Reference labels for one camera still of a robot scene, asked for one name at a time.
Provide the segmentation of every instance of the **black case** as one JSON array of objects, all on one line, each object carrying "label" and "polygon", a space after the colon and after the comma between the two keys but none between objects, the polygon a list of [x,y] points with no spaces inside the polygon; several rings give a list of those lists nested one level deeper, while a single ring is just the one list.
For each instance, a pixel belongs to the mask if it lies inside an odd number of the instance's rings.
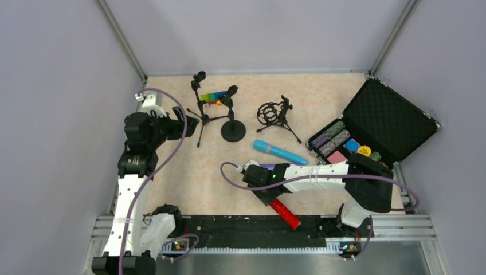
[{"label": "black case", "polygon": [[[313,135],[306,146],[319,159],[328,163],[319,148],[311,141],[341,120],[345,129],[359,144],[367,145],[372,152],[378,151],[384,162],[393,168],[395,162],[404,160],[440,128],[440,124],[421,111],[385,83],[370,77],[344,109],[341,118],[334,120]],[[349,158],[350,153],[342,146],[334,149]]]}]

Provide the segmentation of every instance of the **blue toy microphone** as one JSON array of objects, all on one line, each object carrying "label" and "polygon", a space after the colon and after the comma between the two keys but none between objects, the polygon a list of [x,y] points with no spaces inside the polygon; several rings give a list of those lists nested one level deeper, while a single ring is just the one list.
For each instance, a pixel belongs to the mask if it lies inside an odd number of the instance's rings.
[{"label": "blue toy microphone", "polygon": [[279,158],[286,159],[290,162],[300,163],[300,164],[303,164],[303,165],[309,164],[309,161],[307,159],[304,159],[301,156],[296,155],[294,153],[291,153],[289,151],[286,151],[284,149],[273,146],[273,145],[271,145],[268,142],[265,142],[263,140],[256,139],[253,142],[253,148],[255,148],[256,150],[258,150],[260,152],[271,154],[271,155],[274,155],[274,156],[278,156]]}]

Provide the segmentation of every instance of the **black tripod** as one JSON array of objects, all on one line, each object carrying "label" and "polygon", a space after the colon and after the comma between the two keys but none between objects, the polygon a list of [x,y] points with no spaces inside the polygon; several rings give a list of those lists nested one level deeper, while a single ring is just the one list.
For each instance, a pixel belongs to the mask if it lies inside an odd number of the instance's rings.
[{"label": "black tripod", "polygon": [[199,133],[199,139],[198,139],[198,144],[197,147],[201,146],[201,136],[202,136],[202,130],[204,129],[204,126],[208,123],[210,123],[213,120],[217,119],[222,119],[223,117],[228,117],[228,116],[219,116],[219,117],[209,117],[207,114],[204,113],[203,110],[203,105],[206,104],[206,100],[201,100],[199,99],[199,94],[197,92],[198,88],[201,87],[201,81],[206,79],[206,72],[200,71],[198,74],[195,74],[193,76],[193,81],[191,81],[191,87],[196,95],[196,99],[198,101],[198,109],[201,112],[201,115],[198,115],[197,113],[187,109],[188,112],[192,113],[193,115],[197,116],[201,122],[202,122],[202,127],[201,127],[201,132]]},{"label": "black tripod", "polygon": [[229,108],[228,118],[223,127],[221,127],[221,136],[227,142],[239,142],[241,139],[245,137],[246,128],[245,125],[239,121],[234,119],[234,112],[233,112],[233,100],[231,97],[238,91],[238,87],[233,85],[228,88],[228,92],[219,98],[221,103]]},{"label": "black tripod", "polygon": [[287,119],[285,118],[287,111],[289,109],[291,110],[292,106],[289,104],[288,98],[282,95],[282,99],[283,101],[280,103],[268,102],[259,107],[257,111],[257,119],[258,122],[265,125],[265,127],[258,129],[257,133],[267,129],[270,126],[280,126],[286,130],[289,130],[295,136],[297,142],[302,143],[302,141],[293,132],[292,128],[290,128]]}]

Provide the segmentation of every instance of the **wooden table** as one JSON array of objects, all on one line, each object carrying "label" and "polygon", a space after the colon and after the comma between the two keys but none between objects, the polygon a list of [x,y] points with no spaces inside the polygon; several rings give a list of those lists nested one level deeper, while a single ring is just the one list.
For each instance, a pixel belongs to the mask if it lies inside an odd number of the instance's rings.
[{"label": "wooden table", "polygon": [[[196,98],[191,90],[191,76],[150,77],[147,87],[155,87],[176,97],[184,108],[198,112]],[[185,139],[176,156],[158,175],[147,196],[145,212],[152,212],[164,203],[177,205],[183,214],[196,215],[273,215],[251,191],[240,190],[224,181],[220,174],[222,162],[245,164],[254,159],[259,163],[285,163],[287,161],[253,149],[255,139],[261,139],[286,149],[316,164],[304,144],[299,144],[292,133],[280,127],[270,127],[260,133],[257,121],[258,107],[266,102],[280,102],[281,95],[290,99],[293,110],[287,114],[289,125],[305,143],[313,134],[338,117],[365,82],[363,74],[268,74],[212,76],[201,82],[199,95],[226,90],[236,84],[238,92],[232,97],[237,120],[246,126],[246,136],[239,142],[229,143],[221,137],[221,126],[227,119],[216,120],[205,126],[201,147],[196,143],[201,124],[195,134]],[[175,106],[163,99],[163,107],[170,111]],[[210,116],[228,113],[225,106],[205,108]],[[177,141],[165,142],[157,151],[159,164],[175,148]],[[242,175],[233,168],[226,174],[237,183]],[[337,214],[339,206],[351,198],[338,191],[302,191],[279,197],[295,214]],[[403,206],[398,189],[393,192],[393,207]]]}]

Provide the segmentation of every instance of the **white wall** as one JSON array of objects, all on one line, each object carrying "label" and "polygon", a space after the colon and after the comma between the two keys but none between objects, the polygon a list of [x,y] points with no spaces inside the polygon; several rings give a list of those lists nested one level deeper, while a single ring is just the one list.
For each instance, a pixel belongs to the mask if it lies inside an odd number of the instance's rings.
[{"label": "white wall", "polygon": [[486,2],[422,1],[378,77],[443,129],[404,161],[453,274],[484,274]]},{"label": "white wall", "polygon": [[95,1],[1,1],[0,273],[79,274],[136,108]]},{"label": "white wall", "polygon": [[109,0],[147,74],[369,70],[407,0]]}]

